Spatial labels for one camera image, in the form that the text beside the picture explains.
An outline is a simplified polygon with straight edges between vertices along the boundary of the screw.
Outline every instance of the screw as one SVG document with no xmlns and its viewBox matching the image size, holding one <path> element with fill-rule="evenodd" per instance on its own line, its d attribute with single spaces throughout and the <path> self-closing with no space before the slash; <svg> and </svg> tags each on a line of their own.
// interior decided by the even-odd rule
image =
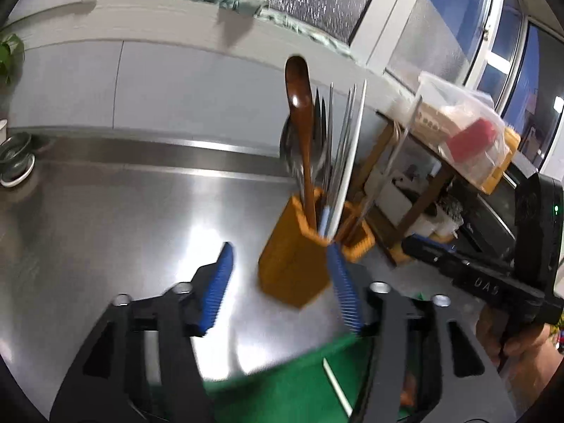
<svg viewBox="0 0 564 423">
<path fill-rule="evenodd" d="M 450 298 L 447 295 L 437 294 L 431 300 L 437 307 L 448 307 L 450 305 Z"/>
<path fill-rule="evenodd" d="M 375 281 L 374 283 L 370 283 L 370 291 L 378 294 L 387 294 L 391 291 L 391 287 L 388 283 L 384 283 L 383 281 Z"/>
<path fill-rule="evenodd" d="M 188 282 L 182 281 L 174 285 L 173 291 L 177 294 L 188 294 L 192 292 L 192 285 Z"/>
<path fill-rule="evenodd" d="M 116 307 L 124 307 L 126 305 L 129 305 L 130 302 L 131 296 L 129 294 L 118 294 L 117 296 L 115 296 L 112 304 Z"/>
</svg>

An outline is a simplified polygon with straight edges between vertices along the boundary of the utensil holder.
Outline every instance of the utensil holder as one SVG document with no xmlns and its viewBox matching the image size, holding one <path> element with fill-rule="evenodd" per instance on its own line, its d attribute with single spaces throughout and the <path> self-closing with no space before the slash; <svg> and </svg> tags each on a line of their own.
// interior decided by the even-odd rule
<svg viewBox="0 0 564 423">
<path fill-rule="evenodd" d="M 315 192 L 315 199 L 321 190 Z M 353 211 L 345 203 L 343 217 Z M 350 246 L 342 246 L 349 262 L 358 261 L 376 239 L 366 221 L 357 229 Z M 258 281 L 262 291 L 285 304 L 301 308 L 329 284 L 325 248 L 329 245 L 307 224 L 304 208 L 292 196 L 282 212 L 258 260 Z"/>
</svg>

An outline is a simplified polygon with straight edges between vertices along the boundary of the wooden spoon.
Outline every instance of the wooden spoon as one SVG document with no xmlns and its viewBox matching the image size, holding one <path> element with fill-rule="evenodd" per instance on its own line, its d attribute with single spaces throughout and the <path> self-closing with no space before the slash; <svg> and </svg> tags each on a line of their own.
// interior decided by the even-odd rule
<svg viewBox="0 0 564 423">
<path fill-rule="evenodd" d="M 304 210 L 306 219 L 309 227 L 317 230 L 314 187 L 311 182 L 311 139 L 314 126 L 314 107 L 307 63 L 301 56 L 291 56 L 286 60 L 286 94 L 290 107 L 290 120 L 298 136 L 304 162 Z"/>
</svg>

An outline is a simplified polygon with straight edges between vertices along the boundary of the blue glass pane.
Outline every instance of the blue glass pane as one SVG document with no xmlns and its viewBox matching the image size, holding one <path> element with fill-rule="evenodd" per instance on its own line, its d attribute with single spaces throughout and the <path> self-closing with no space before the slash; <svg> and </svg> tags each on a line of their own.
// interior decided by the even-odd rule
<svg viewBox="0 0 564 423">
<path fill-rule="evenodd" d="M 417 0 L 387 70 L 416 90 L 422 71 L 462 84 L 482 39 L 491 0 Z"/>
<path fill-rule="evenodd" d="M 507 73 L 511 65 L 511 58 L 517 46 L 519 31 L 521 29 L 521 18 L 522 14 L 518 1 L 504 0 L 499 28 L 497 29 L 497 35 L 492 49 L 494 55 L 499 56 L 501 59 L 497 59 L 497 62 L 488 59 L 489 64 L 486 66 L 486 70 L 484 70 L 484 74 L 478 85 L 478 90 L 489 93 L 496 104 L 505 86 Z"/>
<path fill-rule="evenodd" d="M 564 97 L 564 44 L 531 25 L 517 84 L 503 119 L 521 135 L 520 151 L 537 168 L 546 156 Z"/>
</svg>

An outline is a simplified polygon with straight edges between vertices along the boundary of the red object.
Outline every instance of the red object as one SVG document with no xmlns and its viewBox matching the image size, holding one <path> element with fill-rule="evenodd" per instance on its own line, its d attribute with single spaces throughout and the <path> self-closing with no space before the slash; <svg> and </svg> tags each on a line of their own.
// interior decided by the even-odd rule
<svg viewBox="0 0 564 423">
<path fill-rule="evenodd" d="M 494 144 L 497 132 L 497 127 L 490 121 L 479 118 L 447 140 L 452 160 L 459 164 L 488 150 Z"/>
</svg>

